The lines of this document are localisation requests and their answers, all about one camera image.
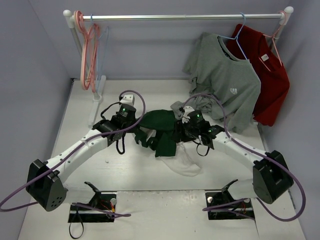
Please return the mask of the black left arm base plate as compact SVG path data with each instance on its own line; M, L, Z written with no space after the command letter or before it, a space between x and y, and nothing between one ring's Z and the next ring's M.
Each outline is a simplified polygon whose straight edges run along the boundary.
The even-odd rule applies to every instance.
M84 182L94 192L93 197L88 203L82 203L95 209L115 212L117 204L117 193L101 191L91 182ZM100 211L94 211L83 206L71 205L69 209L68 223L113 223L115 221L114 214L106 214Z

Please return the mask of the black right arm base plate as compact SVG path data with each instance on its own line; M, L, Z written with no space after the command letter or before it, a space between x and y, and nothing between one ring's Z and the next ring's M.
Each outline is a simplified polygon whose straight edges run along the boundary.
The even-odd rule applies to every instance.
M206 191L205 200L208 219L218 220L255 220L252 202L249 198L234 199L229 188L237 183L235 179L225 185L220 191Z

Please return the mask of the white and green t-shirt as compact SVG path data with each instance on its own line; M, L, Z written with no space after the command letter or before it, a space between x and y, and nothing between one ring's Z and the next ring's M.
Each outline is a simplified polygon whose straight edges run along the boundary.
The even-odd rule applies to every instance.
M134 132L135 142L154 151L156 160L184 177L195 177L201 167L193 161L177 132L177 120L172 110L152 110L145 113Z

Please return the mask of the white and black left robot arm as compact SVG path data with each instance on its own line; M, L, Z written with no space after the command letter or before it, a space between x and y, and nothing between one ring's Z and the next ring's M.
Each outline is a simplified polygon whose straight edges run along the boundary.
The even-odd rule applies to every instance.
M36 159L29 166L26 191L47 212L57 209L66 199L69 176L96 153L132 133L137 125L136 108L122 103L110 120L102 119L78 142L46 161Z

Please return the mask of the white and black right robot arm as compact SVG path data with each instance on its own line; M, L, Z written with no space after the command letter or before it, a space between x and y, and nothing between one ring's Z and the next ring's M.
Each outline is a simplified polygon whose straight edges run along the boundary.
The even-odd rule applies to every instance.
M274 150L256 149L227 135L219 125L211 125L199 110L191 106L181 107L182 117L177 122L177 134L182 140L197 140L200 145L222 152L252 172L246 180L232 180L221 190L221 200L233 206L240 199L258 198L272 204L294 183L284 169L283 155Z

